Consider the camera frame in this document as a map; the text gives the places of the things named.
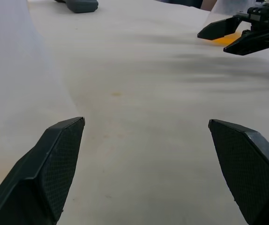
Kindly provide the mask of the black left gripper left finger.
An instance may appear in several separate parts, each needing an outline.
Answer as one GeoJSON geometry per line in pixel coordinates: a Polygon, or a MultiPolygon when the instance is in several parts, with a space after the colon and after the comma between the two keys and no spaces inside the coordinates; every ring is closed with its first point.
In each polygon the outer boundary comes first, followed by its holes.
{"type": "Polygon", "coordinates": [[[56,225],[75,175],[84,117],[42,134],[0,184],[0,225],[56,225]]]}

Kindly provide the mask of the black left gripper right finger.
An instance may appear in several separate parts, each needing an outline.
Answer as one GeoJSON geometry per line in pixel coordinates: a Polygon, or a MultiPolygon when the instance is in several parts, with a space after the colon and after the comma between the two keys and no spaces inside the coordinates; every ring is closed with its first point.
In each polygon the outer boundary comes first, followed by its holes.
{"type": "Polygon", "coordinates": [[[208,125],[226,184],[248,225],[269,225],[269,142],[242,125],[208,125]]]}

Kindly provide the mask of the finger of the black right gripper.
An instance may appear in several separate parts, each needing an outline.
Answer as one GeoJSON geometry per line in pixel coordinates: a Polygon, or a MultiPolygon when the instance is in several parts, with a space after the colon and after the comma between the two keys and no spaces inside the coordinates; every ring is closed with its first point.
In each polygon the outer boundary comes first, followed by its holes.
{"type": "Polygon", "coordinates": [[[266,49],[269,49],[269,29],[245,32],[240,38],[226,46],[223,51],[244,56],[266,49]]]}
{"type": "Polygon", "coordinates": [[[197,34],[197,37],[206,40],[216,40],[235,33],[238,26],[239,18],[233,16],[208,24],[197,34]]]}

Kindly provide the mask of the clear plastic bag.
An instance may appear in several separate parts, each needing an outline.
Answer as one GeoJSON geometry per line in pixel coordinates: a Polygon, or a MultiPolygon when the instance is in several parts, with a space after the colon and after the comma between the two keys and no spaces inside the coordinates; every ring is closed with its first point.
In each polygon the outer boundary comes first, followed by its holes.
{"type": "Polygon", "coordinates": [[[0,0],[0,179],[46,128],[77,116],[26,0],[0,0]]]}

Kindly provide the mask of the dark grey plastic object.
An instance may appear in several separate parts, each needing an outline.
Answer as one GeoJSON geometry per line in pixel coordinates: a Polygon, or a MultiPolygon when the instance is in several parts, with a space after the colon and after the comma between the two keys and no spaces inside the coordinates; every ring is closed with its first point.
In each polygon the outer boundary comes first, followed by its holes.
{"type": "Polygon", "coordinates": [[[67,8],[75,14],[91,13],[98,9],[97,0],[54,0],[66,4],[67,8]]]}

